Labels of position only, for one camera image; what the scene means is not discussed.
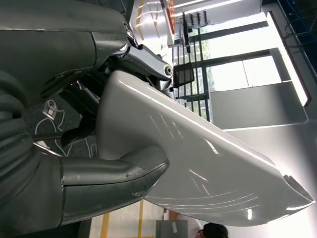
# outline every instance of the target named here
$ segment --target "glossy white panel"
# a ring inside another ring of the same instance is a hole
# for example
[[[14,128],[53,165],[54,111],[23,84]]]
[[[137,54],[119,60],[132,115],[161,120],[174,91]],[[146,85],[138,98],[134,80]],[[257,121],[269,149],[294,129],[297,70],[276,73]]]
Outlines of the glossy white panel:
[[[200,220],[254,226],[313,203],[269,158],[125,72],[114,72],[103,92],[97,138],[102,159],[162,148],[171,166],[146,199]]]

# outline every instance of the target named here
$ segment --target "gray box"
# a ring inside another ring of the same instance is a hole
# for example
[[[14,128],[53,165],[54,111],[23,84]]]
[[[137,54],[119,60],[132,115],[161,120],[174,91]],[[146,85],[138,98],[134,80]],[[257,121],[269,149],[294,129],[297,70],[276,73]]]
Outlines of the gray box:
[[[188,238],[187,221],[156,221],[156,238]]]

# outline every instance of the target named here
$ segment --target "black hair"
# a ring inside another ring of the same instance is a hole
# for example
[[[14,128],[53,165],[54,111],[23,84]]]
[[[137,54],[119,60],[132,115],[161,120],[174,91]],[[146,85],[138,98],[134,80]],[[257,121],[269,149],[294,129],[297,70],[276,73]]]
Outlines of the black hair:
[[[215,223],[208,223],[204,226],[202,233],[206,238],[227,238],[228,230],[223,226]]]

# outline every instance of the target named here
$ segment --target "white label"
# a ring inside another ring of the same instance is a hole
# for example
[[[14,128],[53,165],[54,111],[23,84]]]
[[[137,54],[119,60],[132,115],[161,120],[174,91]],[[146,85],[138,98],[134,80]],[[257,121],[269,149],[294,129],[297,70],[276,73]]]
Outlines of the white label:
[[[171,223],[171,226],[173,227],[174,233],[177,233],[177,228],[176,227],[176,222]]]

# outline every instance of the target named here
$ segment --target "pivot bolt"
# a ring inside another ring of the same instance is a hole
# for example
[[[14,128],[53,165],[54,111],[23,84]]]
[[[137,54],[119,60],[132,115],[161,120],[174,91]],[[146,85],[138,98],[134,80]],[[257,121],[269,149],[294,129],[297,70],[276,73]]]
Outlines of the pivot bolt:
[[[165,74],[168,77],[171,76],[173,74],[173,69],[169,65],[165,65],[165,69],[164,69]]]

